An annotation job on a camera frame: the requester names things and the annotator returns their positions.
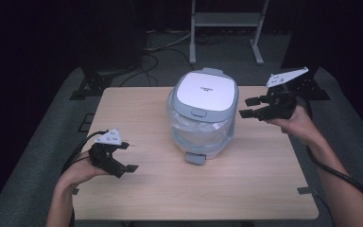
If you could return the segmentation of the white metal stand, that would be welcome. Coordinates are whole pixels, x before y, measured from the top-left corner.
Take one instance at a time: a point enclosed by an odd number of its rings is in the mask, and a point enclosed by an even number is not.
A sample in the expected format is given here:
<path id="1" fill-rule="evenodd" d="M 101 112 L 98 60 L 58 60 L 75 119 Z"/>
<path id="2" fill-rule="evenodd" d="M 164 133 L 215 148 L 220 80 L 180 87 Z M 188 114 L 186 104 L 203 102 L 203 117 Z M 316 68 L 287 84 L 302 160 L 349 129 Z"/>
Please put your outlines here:
<path id="1" fill-rule="evenodd" d="M 256 63 L 262 65 L 263 57 L 258 47 L 259 38 L 265 22 L 268 4 L 264 0 L 259 12 L 200 12 L 196 10 L 197 0 L 191 2 L 189 62 L 196 63 L 196 30 L 198 27 L 255 27 L 254 38 L 250 40 Z"/>

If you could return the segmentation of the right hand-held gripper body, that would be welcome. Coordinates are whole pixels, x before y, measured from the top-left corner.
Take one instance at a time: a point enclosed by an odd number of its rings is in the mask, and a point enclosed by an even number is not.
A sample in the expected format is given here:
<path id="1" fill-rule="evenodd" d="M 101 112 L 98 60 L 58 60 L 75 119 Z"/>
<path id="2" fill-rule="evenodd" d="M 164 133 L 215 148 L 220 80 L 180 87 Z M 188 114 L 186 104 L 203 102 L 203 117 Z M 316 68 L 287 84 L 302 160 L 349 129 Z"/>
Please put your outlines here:
<path id="1" fill-rule="evenodd" d="M 275 118 L 289 119 L 297 106 L 297 97 L 303 94 L 293 88 L 289 88 L 294 79 L 308 72 L 308 68 L 272 74 L 266 83 L 268 92 L 265 96 L 260 96 L 262 103 L 267 103 L 266 107 L 258 109 L 258 119 L 260 121 Z"/>

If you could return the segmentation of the white pedal trash can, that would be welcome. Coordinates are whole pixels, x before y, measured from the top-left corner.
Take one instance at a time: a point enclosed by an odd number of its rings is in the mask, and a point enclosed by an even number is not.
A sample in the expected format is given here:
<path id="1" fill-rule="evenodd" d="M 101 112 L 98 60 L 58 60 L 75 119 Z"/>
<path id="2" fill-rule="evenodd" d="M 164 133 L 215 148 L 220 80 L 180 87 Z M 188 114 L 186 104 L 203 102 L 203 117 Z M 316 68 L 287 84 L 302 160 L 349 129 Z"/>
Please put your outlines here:
<path id="1" fill-rule="evenodd" d="M 231 77 L 218 69 L 203 68 L 181 77 L 169 93 L 166 110 L 174 110 L 178 114 L 202 122 L 220 122 L 233 117 L 235 124 L 238 99 L 239 90 Z M 175 140 L 174 142 L 184 153 L 185 161 L 198 166 L 217 157 L 230 143 L 222 149 L 195 151 L 184 149 Z"/>

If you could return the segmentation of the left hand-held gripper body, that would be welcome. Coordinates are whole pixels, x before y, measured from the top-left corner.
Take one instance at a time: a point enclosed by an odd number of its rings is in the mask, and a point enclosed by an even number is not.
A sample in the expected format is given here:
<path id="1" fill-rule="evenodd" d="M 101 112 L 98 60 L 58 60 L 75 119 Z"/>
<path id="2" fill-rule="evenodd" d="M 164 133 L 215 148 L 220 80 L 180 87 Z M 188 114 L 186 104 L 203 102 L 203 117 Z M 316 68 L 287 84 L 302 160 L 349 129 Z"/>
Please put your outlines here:
<path id="1" fill-rule="evenodd" d="M 110 175 L 120 178 L 125 173 L 126 167 L 115 160 L 112 154 L 120 148 L 122 143 L 118 129 L 104 131 L 88 150 L 92 164 Z"/>

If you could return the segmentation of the person's left hand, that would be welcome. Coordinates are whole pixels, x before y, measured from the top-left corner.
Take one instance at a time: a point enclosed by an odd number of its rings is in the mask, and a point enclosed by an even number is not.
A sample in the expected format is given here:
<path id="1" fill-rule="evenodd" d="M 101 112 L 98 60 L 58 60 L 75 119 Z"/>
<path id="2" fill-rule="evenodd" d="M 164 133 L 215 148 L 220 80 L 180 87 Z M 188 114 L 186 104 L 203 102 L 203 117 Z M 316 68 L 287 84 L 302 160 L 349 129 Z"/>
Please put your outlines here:
<path id="1" fill-rule="evenodd" d="M 107 172 L 94 166 L 90 160 L 89 153 L 85 151 L 60 176 L 58 185 L 61 188 L 74 188 L 80 183 L 85 183 L 93 177 L 101 175 L 107 175 Z"/>

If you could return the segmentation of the person's right hand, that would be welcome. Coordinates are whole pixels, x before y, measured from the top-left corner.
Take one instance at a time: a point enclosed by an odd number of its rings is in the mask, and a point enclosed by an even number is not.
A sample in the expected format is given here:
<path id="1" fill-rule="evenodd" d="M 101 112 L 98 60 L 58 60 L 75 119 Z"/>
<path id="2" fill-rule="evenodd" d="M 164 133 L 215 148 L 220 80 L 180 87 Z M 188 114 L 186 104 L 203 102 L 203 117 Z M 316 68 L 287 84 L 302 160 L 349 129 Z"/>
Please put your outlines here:
<path id="1" fill-rule="evenodd" d="M 297 137 L 308 146 L 319 144 L 324 140 L 302 106 L 297 106 L 289 119 L 275 118 L 267 120 L 267 123 L 280 127 L 283 133 Z"/>

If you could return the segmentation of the clear plastic trash bag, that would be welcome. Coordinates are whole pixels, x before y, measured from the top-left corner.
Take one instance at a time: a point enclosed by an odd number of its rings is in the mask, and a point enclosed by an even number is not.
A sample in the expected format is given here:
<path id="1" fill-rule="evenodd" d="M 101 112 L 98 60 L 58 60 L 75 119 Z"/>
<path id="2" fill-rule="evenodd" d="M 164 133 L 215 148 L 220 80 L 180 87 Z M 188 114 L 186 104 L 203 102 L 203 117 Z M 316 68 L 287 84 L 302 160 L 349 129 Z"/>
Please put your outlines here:
<path id="1" fill-rule="evenodd" d="M 220 122 L 202 122 L 168 110 L 171 134 L 184 149 L 222 149 L 233 137 L 234 118 Z"/>

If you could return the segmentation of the dark floor socket plate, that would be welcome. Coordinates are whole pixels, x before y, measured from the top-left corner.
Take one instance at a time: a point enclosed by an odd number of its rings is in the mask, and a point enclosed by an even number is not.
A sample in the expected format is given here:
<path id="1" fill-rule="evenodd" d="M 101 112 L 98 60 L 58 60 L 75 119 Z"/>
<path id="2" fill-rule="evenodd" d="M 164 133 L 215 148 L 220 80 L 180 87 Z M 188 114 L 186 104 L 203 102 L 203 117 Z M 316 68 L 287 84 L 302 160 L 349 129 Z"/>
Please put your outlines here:
<path id="1" fill-rule="evenodd" d="M 78 126 L 78 132 L 88 132 L 91 128 L 95 115 L 93 113 L 87 113 L 84 115 L 81 123 Z"/>

